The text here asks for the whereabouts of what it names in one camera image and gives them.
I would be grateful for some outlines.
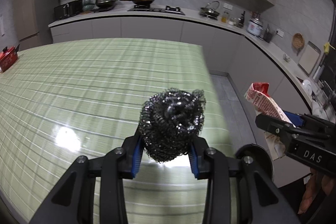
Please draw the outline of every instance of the refrigerator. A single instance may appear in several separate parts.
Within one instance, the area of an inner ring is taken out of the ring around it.
[[[13,17],[20,50],[51,44],[48,24],[59,0],[13,0]]]

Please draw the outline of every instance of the red and white package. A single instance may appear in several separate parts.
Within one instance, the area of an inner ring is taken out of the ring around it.
[[[268,95],[268,83],[252,83],[245,93],[245,98],[254,105],[257,112],[292,123],[277,103]],[[272,160],[285,155],[285,146],[278,136],[264,132]]]

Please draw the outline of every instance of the human hand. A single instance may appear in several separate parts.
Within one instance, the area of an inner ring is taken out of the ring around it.
[[[316,170],[312,168],[310,168],[310,171],[313,175],[306,184],[306,191],[302,197],[302,201],[301,201],[299,212],[298,212],[299,215],[305,213],[308,210],[309,206],[311,205],[311,203],[313,202],[317,194],[317,187],[316,187],[317,173],[316,173]],[[325,194],[329,195],[335,185],[335,179],[332,179],[324,175],[322,178],[321,184],[322,184],[322,189],[325,192]]]

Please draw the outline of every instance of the white countertop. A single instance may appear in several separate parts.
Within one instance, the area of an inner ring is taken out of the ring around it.
[[[167,18],[176,18],[176,19],[186,19],[191,20],[194,22],[200,22],[200,23],[206,23],[215,27],[220,27],[226,30],[231,30],[233,32],[239,33],[246,38],[250,39],[255,45],[257,45],[259,48],[261,48],[268,56],[270,56],[276,64],[279,65],[280,68],[284,70],[284,72],[289,76],[289,78],[293,81],[293,83],[297,86],[298,90],[301,92],[301,94],[304,96],[306,101],[310,106],[312,106],[312,99],[311,97],[305,92],[303,89],[300,81],[297,79],[297,77],[301,79],[308,78],[307,75],[298,67],[298,65],[293,61],[290,60],[289,63],[287,63],[285,60],[283,60],[283,54],[284,52],[274,43],[266,43],[265,41],[262,41],[258,39],[256,36],[248,33],[246,29],[241,29],[238,27],[231,26],[229,24],[223,23],[221,21],[215,21],[212,19],[203,18],[199,15],[199,11],[195,10],[189,10],[189,9],[182,9],[182,11],[185,13],[185,15],[179,15],[179,14],[170,14],[170,13],[157,13],[157,12],[146,12],[146,11],[128,11],[130,8],[132,8],[133,5],[124,5],[124,4],[118,4],[113,10],[110,10],[108,12],[99,12],[99,13],[87,13],[87,14],[80,14],[77,16],[73,16],[67,19],[58,20],[51,24],[49,24],[49,27],[55,27],[61,24],[70,23],[74,21],[79,21],[83,19],[93,19],[93,18],[99,18],[99,17],[108,17],[108,16],[123,16],[123,15],[137,15],[137,16],[152,16],[152,17],[167,17]],[[164,6],[158,6],[153,5],[153,7],[158,8],[164,8]]]

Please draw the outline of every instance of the blue gripper pad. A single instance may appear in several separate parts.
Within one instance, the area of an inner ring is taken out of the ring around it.
[[[195,178],[197,179],[198,175],[199,175],[197,155],[196,155],[196,152],[195,152],[194,145],[191,145],[190,147],[191,147],[191,150],[188,153],[190,168],[191,168],[191,172],[193,172]]]
[[[141,138],[139,138],[138,144],[136,145],[134,149],[133,164],[132,164],[132,169],[131,169],[131,173],[134,178],[139,172],[142,154],[143,154],[143,145],[142,145]]]
[[[296,127],[302,126],[303,120],[300,118],[300,116],[298,114],[294,114],[294,113],[291,113],[291,112],[288,112],[288,111],[284,111],[284,113],[291,120],[293,125],[295,125]]]

